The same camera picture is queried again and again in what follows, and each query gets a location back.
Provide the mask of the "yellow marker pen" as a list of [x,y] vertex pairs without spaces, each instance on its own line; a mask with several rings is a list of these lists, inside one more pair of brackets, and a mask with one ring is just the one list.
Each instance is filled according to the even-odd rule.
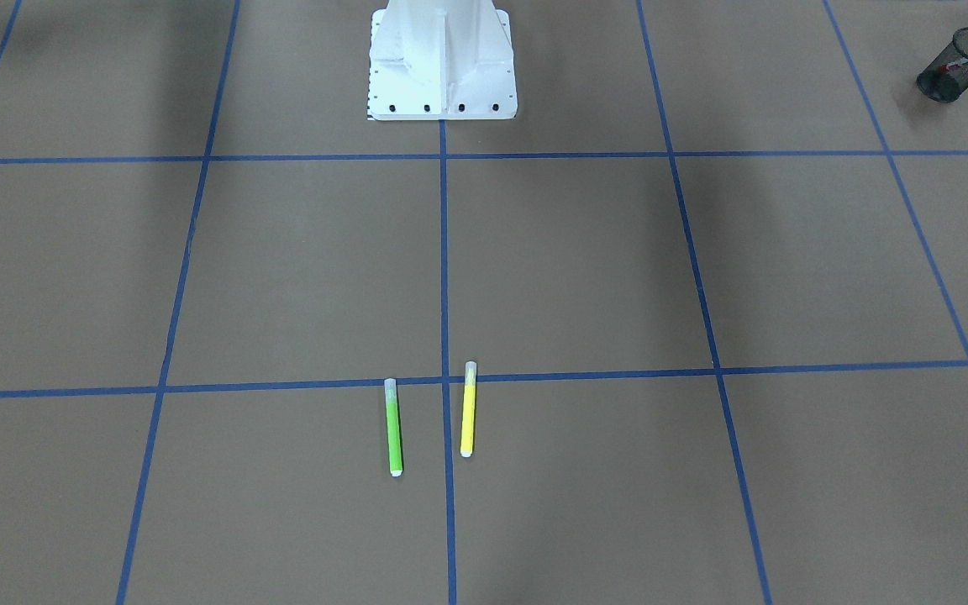
[[467,361],[464,369],[464,376],[462,376],[460,456],[468,459],[468,457],[472,457],[474,452],[474,429],[476,429],[476,361]]

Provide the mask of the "green marker pen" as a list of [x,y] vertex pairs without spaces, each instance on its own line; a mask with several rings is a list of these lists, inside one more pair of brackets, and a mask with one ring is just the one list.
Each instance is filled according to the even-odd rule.
[[389,475],[398,478],[404,472],[401,448],[401,423],[398,402],[398,383],[393,376],[384,380],[384,414],[387,426],[387,459]]

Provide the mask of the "black mesh cup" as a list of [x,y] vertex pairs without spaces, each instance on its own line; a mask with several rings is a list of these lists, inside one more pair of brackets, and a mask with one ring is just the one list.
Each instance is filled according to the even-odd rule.
[[952,34],[951,42],[917,76],[918,90],[937,103],[953,103],[968,89],[968,27]]

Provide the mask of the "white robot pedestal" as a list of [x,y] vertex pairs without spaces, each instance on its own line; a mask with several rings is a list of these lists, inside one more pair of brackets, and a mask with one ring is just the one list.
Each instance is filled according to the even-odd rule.
[[518,115],[511,19],[492,1],[389,1],[370,34],[367,118]]

